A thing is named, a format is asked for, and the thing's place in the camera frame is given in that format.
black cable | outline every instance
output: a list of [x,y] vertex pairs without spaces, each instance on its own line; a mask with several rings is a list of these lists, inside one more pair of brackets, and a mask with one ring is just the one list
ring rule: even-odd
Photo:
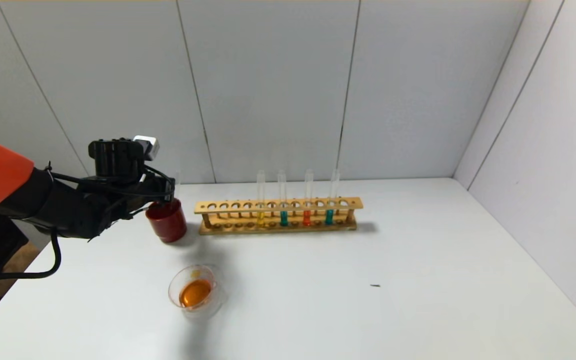
[[71,182],[71,183],[80,184],[80,185],[87,185],[89,187],[93,187],[93,188],[99,189],[101,191],[109,192],[109,193],[130,195],[130,196],[141,196],[144,198],[161,198],[164,196],[172,195],[175,192],[174,190],[163,191],[163,192],[128,191],[128,190],[118,189],[116,187],[100,184],[99,182],[86,180],[85,178],[77,178],[77,177],[73,177],[73,176],[64,175],[62,173],[53,172],[52,176],[55,179],[65,180],[66,182]]
[[[165,173],[162,173],[161,171],[157,170],[156,168],[150,167],[150,166],[148,166],[148,165],[144,165],[144,166],[145,166],[145,168],[146,168],[147,170],[152,171],[153,173],[155,173],[155,174],[159,175],[160,177],[164,178],[164,179],[166,180],[166,182],[167,182],[168,184],[170,184],[170,187],[172,187],[172,189],[175,188],[175,182],[172,180],[172,178],[169,178],[168,176],[166,176]],[[172,190],[172,191],[167,191],[167,193],[169,193],[169,194],[167,194],[167,195],[171,195],[171,194],[174,193],[174,190]]]
[[54,265],[48,271],[44,272],[7,272],[0,273],[0,280],[7,279],[43,279],[48,278],[48,276],[53,275],[59,269],[62,264],[62,251],[59,248],[59,243],[57,241],[57,229],[53,228],[50,231],[50,243],[52,244],[52,250],[54,251]]

white wall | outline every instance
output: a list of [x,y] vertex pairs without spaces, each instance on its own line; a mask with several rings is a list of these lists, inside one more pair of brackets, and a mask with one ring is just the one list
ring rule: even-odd
[[454,178],[468,189],[515,104],[563,0],[531,1]]
[[[311,168],[326,179],[337,164],[346,179],[451,176],[526,4],[0,6],[88,173],[90,141],[147,134],[161,141],[155,167],[209,183],[254,182],[259,169],[301,180]],[[25,129],[44,132],[35,126]],[[46,153],[43,141],[28,144],[25,154]]]
[[217,182],[336,166],[357,0],[180,0]]
[[0,144],[38,168],[87,176],[0,12]]
[[154,167],[214,182],[174,1],[0,4],[89,173],[91,141],[150,135],[161,146]]
[[342,176],[453,176],[526,6],[523,0],[363,0]]
[[470,192],[576,305],[576,1],[563,4]]

test tube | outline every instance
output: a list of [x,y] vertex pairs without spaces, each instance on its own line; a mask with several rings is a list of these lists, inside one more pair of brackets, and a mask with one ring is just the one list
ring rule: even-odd
[[[286,203],[286,173],[283,170],[279,170],[277,173],[277,183],[279,183],[279,207],[285,208],[288,203]],[[288,226],[288,211],[281,210],[281,226]]]
[[[332,171],[332,176],[330,177],[330,194],[327,199],[327,204],[329,206],[334,205],[334,199],[337,197],[337,191],[339,190],[339,169],[334,169]],[[326,210],[326,225],[332,225],[332,216],[335,210]]]
[[[313,205],[313,180],[315,174],[311,169],[306,170],[305,182],[306,182],[306,194],[304,194],[304,199],[306,200],[306,207],[311,207]],[[311,225],[311,211],[304,210],[303,212],[303,225]]]
[[256,214],[256,225],[263,228],[264,222],[264,208],[266,207],[266,173],[263,170],[259,170],[256,173],[256,206],[259,212]]

yellow liquid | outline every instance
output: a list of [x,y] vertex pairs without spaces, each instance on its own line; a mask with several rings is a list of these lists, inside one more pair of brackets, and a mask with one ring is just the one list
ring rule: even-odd
[[210,295],[212,289],[212,285],[207,280],[203,278],[194,280],[179,292],[179,303],[185,308],[196,306]]
[[256,214],[256,225],[257,226],[264,226],[266,222],[264,221],[265,214],[263,212],[258,212]]

test tube rack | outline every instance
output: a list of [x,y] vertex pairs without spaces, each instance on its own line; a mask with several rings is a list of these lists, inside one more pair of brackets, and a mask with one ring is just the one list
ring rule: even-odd
[[[259,208],[254,200],[199,201],[194,213],[203,221],[200,235],[303,233],[307,231],[357,230],[355,210],[363,209],[362,199],[339,196],[329,203],[328,198],[313,198],[310,205],[305,198],[293,198],[281,207],[281,201],[266,200]],[[325,223],[326,211],[334,210],[333,223]],[[288,226],[281,226],[280,212],[288,212]],[[310,225],[304,225],[304,211],[310,211]],[[263,226],[258,225],[258,212],[264,212]]]

